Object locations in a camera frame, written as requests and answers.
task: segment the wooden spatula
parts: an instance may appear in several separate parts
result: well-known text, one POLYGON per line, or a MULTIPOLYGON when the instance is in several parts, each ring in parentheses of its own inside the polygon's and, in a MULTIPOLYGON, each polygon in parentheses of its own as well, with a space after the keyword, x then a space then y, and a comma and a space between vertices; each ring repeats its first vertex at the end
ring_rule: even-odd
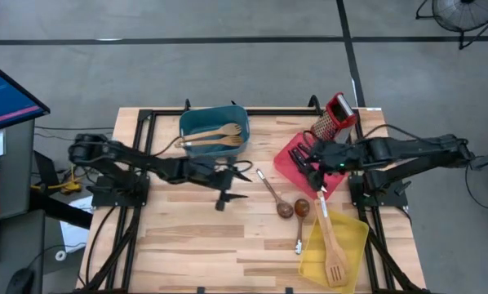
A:
POLYGON ((242 128, 240 125, 236 123, 226 123, 222 127, 219 127, 216 130, 213 131, 204 131, 198 134, 192 134, 192 135, 187 135, 182 137, 182 141, 179 143, 175 144, 175 147, 180 147, 180 143, 186 142, 189 140, 197 140, 201 138, 206 138, 208 136, 216 136, 216 135, 226 135, 226 136, 231 136, 231 135, 238 135, 242 132, 242 128))
POLYGON ((185 146, 201 146, 201 145, 226 145, 226 146, 240 146, 243 140, 240 136, 226 136, 217 140, 196 140, 190 142, 181 142, 179 147, 185 146))
POLYGON ((330 287, 340 287, 348 283, 348 260, 344 249, 336 241, 335 231, 327 213, 326 200, 322 192, 317 192, 318 198, 313 202, 317 211, 318 222, 322 229, 324 244, 326 245, 326 276, 330 287))

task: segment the blue basket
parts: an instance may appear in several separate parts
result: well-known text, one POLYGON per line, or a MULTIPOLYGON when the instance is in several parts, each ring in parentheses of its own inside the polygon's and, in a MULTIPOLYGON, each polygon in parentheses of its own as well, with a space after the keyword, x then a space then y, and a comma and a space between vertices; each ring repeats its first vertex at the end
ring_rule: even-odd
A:
MULTIPOLYGON (((242 145, 238 147, 226 145, 206 145, 185 147, 186 154, 191 157, 210 155, 216 157, 234 156, 246 149, 250 139, 250 121, 246 110, 239 105, 213 107, 209 109, 189 110, 180 116, 180 135, 187 136, 204 131, 216 130, 226 123, 237 123, 241 126, 242 145)), ((210 136, 202 140, 219 139, 223 136, 210 136)))

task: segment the yellow plastic tray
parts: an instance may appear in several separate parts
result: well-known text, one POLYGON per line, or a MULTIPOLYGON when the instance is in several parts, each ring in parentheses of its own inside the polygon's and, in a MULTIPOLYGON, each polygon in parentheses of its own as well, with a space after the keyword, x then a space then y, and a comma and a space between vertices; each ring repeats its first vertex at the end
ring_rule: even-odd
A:
POLYGON ((326 278, 324 261, 326 259, 326 247, 322 239, 322 231, 318 219, 315 220, 311 235, 302 254, 299 273, 315 283, 328 287, 335 292, 343 294, 354 293, 357 284, 358 268, 364 255, 367 233, 369 227, 362 221, 345 216, 338 212, 328 210, 340 246, 344 249, 348 258, 348 284, 343 287, 329 287, 326 278))

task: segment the wooden tabletop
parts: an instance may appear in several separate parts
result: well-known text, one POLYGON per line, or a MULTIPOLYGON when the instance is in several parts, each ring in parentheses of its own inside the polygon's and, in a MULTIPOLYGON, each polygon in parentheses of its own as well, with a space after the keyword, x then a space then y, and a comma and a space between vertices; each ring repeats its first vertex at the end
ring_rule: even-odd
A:
MULTIPOLYGON (((359 111, 364 133, 385 123, 380 109, 359 111)), ((139 108, 119 109, 113 132, 115 140, 131 146, 138 112, 139 108)), ((152 153, 160 151, 177 136, 179 118, 157 118, 152 153)), ((286 287, 293 287, 295 293, 329 292, 328 288, 298 274, 300 256, 294 253, 296 217, 289 220, 278 217, 272 195, 255 173, 256 168, 261 169, 286 201, 294 203, 303 197, 295 185, 275 170, 273 157, 297 132, 309 129, 315 121, 314 116, 250 116, 251 139, 239 158, 254 163, 254 168, 245 173, 253 182, 236 179, 231 189, 249 198, 233 200, 224 212, 215 210, 218 191, 193 184, 168 185, 152 175, 148 203, 140 218, 130 292, 195 292, 197 287, 205 287, 206 292, 284 292, 286 287)), ((386 130, 379 129, 373 136, 386 135, 386 130)), ((172 148, 162 157, 179 155, 184 155, 184 151, 172 148)), ((330 209, 357 218, 346 180, 328 203, 330 209)), ((108 208, 103 207, 94 212, 81 266, 82 277, 91 239, 107 211, 108 208)), ((391 207, 382 207, 380 212, 389 252, 413 283, 425 287, 409 221, 391 207)), ((310 213, 305 219, 303 236, 309 236, 315 217, 310 213)), ((100 232, 91 259, 91 275, 111 252, 117 222, 118 209, 100 232)), ((379 284, 384 287, 376 253, 375 259, 379 284)), ((120 286, 122 279, 124 253, 119 260, 116 286, 120 286)), ((365 258, 356 292, 370 292, 365 258)))

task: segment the computer screen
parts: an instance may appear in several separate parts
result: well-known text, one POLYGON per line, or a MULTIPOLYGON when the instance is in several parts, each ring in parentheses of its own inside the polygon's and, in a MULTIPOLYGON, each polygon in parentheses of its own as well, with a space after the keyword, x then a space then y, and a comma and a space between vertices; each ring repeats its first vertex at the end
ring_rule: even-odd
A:
POLYGON ((0 129, 49 113, 41 101, 0 70, 0 129))

